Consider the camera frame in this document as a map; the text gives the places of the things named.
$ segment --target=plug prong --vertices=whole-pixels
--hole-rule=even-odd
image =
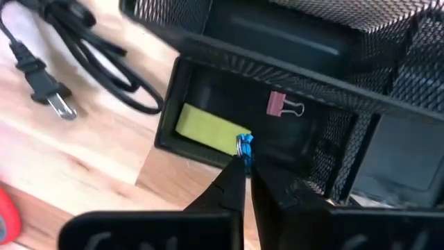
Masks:
[[[77,117],[77,111],[69,107],[59,94],[48,97],[48,102],[59,117],[69,121],[72,121]]]

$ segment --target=power cord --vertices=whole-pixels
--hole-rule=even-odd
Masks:
[[[36,58],[6,28],[1,18],[1,11],[10,1],[19,2],[52,25],[80,65],[120,101],[149,115],[155,115],[161,111],[164,101],[160,94],[121,60],[126,55],[126,50],[91,32],[90,29],[96,24],[96,19],[83,4],[76,0],[0,0],[0,29],[10,40],[10,48],[17,59],[16,68],[24,73],[34,91],[31,95],[32,100],[51,105],[63,119],[73,120],[77,117],[77,112],[64,100],[71,95],[71,91],[48,74],[44,62]],[[106,69],[85,43],[102,53],[130,84]],[[154,98],[157,108],[145,106],[125,94],[125,92],[135,92],[139,87],[145,89]]]

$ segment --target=wood surface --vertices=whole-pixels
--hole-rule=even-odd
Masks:
[[[178,53],[122,16],[118,0],[83,0],[94,12],[94,31],[128,50],[127,63],[164,94]],[[131,110],[108,94],[72,58],[55,31],[18,3],[3,19],[12,33],[74,93],[74,122],[29,98],[0,35],[0,182],[20,210],[24,230],[0,249],[55,249],[73,216],[94,210],[180,210],[219,170],[153,147],[159,116]],[[135,97],[147,104],[143,92]],[[247,190],[246,249],[258,249]]]

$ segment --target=sticky note pad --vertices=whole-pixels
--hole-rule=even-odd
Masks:
[[[186,138],[231,156],[236,154],[236,137],[242,133],[251,133],[246,128],[193,107],[188,103],[183,106],[176,131]]]

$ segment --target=metal mesh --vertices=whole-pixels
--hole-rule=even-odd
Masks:
[[[391,96],[438,113],[444,111],[443,13],[424,15],[393,82]]]
[[[349,191],[343,190],[344,185],[358,150],[366,147],[363,139],[372,114],[444,121],[441,3],[270,0],[363,31],[340,81],[202,35],[210,0],[136,1],[136,17],[155,24],[147,27],[184,57],[334,107],[307,181],[333,199]]]
[[[342,162],[341,154],[348,142],[348,131],[352,125],[353,115],[341,110],[333,110],[329,115],[322,139],[316,146],[309,181],[315,183],[317,191],[327,197],[329,195],[325,191],[331,188],[328,187],[329,179],[337,176],[334,171]]]
[[[444,117],[432,112],[418,112],[408,105],[363,92],[349,83],[310,72],[294,65],[273,60],[223,43],[212,43],[204,37],[186,40],[185,56],[211,67],[227,70],[272,85],[282,92],[296,94],[329,106],[358,113],[380,113],[436,122]]]
[[[211,0],[137,0],[134,14],[162,26],[202,33],[211,3]]]
[[[363,31],[374,31],[422,10],[432,0],[270,0]]]

